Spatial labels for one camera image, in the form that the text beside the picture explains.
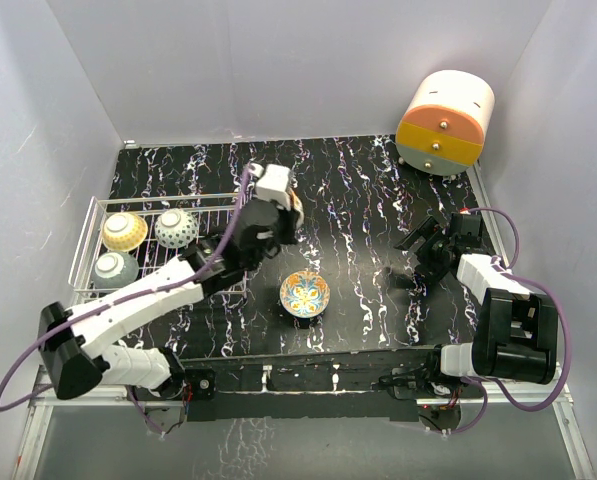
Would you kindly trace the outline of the orange blue floral bowl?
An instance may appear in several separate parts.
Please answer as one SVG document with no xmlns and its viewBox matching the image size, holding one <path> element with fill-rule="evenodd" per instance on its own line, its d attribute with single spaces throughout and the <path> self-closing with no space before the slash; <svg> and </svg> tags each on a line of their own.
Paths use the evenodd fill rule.
<svg viewBox="0 0 597 480">
<path fill-rule="evenodd" d="M 279 290 L 283 308 L 300 319 L 312 319 L 322 314 L 329 304 L 330 295 L 330 287 L 325 279 L 307 270 L 287 276 Z"/>
</svg>

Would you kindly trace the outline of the blue patterned bowl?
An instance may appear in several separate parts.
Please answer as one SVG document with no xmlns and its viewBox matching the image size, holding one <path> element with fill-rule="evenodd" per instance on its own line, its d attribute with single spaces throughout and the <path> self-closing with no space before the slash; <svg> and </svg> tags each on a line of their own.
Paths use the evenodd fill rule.
<svg viewBox="0 0 597 480">
<path fill-rule="evenodd" d="M 199 225 L 192 213 L 183 209 L 169 209 L 156 219 L 155 236 L 165 248 L 186 248 L 197 239 Z"/>
</svg>

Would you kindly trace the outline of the yellow teal patterned bowl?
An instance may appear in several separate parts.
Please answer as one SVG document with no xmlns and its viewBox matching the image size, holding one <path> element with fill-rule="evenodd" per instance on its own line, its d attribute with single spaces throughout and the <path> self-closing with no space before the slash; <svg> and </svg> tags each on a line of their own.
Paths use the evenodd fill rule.
<svg viewBox="0 0 597 480">
<path fill-rule="evenodd" d="M 102 243 L 110 251 L 130 252 L 147 238 L 148 229 L 143 217 L 131 212 L 118 212 L 105 220 Z"/>
</svg>

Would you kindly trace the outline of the grey bowl red rim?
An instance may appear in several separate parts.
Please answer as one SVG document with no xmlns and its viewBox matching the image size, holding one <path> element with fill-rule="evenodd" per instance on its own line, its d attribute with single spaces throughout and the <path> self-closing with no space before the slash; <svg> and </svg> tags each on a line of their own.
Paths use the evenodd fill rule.
<svg viewBox="0 0 597 480">
<path fill-rule="evenodd" d="M 138 261 L 126 252 L 107 252 L 94 264 L 93 285 L 100 290 L 115 290 L 133 283 L 139 274 Z"/>
</svg>

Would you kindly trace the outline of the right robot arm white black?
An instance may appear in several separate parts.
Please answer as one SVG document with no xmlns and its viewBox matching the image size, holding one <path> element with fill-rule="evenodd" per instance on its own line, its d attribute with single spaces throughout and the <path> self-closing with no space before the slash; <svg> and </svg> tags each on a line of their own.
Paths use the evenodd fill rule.
<svg viewBox="0 0 597 480">
<path fill-rule="evenodd" d="M 461 377 L 545 385 L 556 373 L 554 302 L 510 278 L 502 259 L 485 247 L 484 230 L 479 214 L 454 214 L 446 226 L 429 215 L 395 245 L 414 254 L 414 278 L 424 286 L 451 274 L 480 305 L 473 339 L 437 346 L 428 358 L 424 385 L 438 397 L 456 389 Z"/>
</svg>

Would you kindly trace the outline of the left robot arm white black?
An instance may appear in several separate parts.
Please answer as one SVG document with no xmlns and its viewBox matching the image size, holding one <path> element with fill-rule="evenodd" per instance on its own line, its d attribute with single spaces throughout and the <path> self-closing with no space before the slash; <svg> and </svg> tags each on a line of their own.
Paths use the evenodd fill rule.
<svg viewBox="0 0 597 480">
<path fill-rule="evenodd" d="M 287 208 L 252 198 L 224 232 L 191 244 L 153 273 L 97 301 L 69 309 L 58 302 L 45 307 L 39 350 L 56 397 L 75 399 L 102 384 L 143 388 L 163 399 L 178 396 L 185 370 L 171 349 L 129 348 L 119 340 L 239 283 L 282 246 L 296 243 L 303 221 L 295 194 Z"/>
</svg>

